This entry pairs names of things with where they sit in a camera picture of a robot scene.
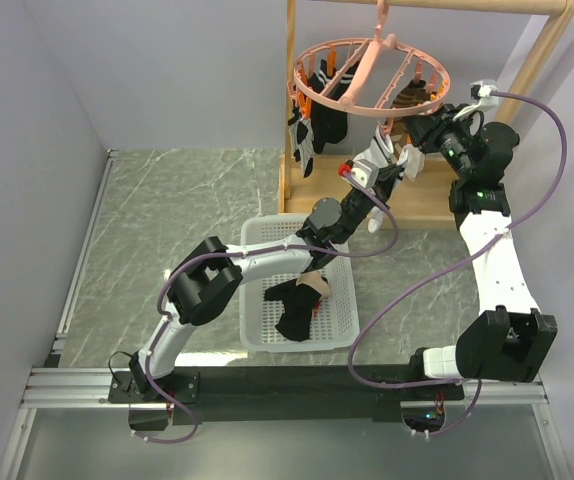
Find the pink round clip hanger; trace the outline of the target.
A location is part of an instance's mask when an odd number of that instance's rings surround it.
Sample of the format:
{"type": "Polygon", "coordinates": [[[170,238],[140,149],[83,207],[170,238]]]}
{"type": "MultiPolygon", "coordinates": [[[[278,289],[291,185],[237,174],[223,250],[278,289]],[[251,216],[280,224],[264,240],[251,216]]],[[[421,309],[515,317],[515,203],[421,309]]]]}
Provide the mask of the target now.
{"type": "Polygon", "coordinates": [[[388,19],[390,3],[377,1],[376,25],[370,37],[349,37],[329,40],[304,50],[291,64],[287,75],[287,106],[298,106],[301,118],[310,117],[311,105],[317,103],[332,110],[372,118],[396,119],[435,111],[451,89],[451,78],[445,67],[428,53],[402,43],[393,33],[383,33],[388,19]],[[368,83],[379,57],[385,52],[404,55],[395,73],[372,106],[359,103],[360,95],[368,83]],[[309,76],[314,73],[316,58],[326,56],[327,72],[332,75],[329,83],[316,92],[309,76]],[[395,107],[392,95],[409,67],[413,66],[414,78],[420,80],[424,68],[430,78],[425,90],[429,99],[410,107],[395,107]]]}

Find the white sock with black stripes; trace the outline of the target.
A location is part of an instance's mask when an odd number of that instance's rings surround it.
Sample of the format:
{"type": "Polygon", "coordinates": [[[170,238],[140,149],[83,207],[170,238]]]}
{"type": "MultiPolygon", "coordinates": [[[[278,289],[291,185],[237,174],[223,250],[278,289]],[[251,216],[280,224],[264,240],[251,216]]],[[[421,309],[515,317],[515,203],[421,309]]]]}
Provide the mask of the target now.
{"type": "Polygon", "coordinates": [[[377,125],[371,137],[369,146],[357,154],[354,162],[366,162],[374,168],[385,168],[392,164],[394,156],[394,146],[389,134],[383,131],[380,125],[377,125]]]}

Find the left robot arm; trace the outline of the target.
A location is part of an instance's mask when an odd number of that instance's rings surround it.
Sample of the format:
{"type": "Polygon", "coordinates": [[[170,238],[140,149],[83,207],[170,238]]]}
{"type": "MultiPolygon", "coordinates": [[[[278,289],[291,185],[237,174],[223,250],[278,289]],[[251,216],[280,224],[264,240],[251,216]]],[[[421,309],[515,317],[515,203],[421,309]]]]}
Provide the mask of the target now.
{"type": "Polygon", "coordinates": [[[129,362],[131,389],[143,401],[160,399],[177,356],[195,329],[215,320],[238,288],[280,274],[321,270],[340,256],[338,246],[355,233],[372,209],[386,202],[403,180],[403,165],[377,167],[348,161],[341,176],[350,184],[342,200],[316,202],[302,227],[284,239],[247,246],[203,240],[170,274],[157,300],[161,316],[150,339],[129,362]]]}

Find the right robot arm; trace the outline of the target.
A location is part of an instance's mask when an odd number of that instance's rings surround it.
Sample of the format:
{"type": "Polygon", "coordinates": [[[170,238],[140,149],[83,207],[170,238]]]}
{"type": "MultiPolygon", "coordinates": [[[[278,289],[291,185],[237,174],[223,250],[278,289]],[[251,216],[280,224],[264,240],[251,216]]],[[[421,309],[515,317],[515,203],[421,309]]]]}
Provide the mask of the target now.
{"type": "Polygon", "coordinates": [[[428,115],[406,117],[414,147],[439,154],[456,174],[449,209],[469,254],[479,315],[455,344],[423,351],[423,364],[408,371],[411,395],[427,399],[441,379],[487,379],[529,383],[557,335],[554,316],[540,311],[524,279],[511,235],[511,210],[502,183],[519,135],[501,122],[481,122],[481,112],[445,105],[428,115]]]}

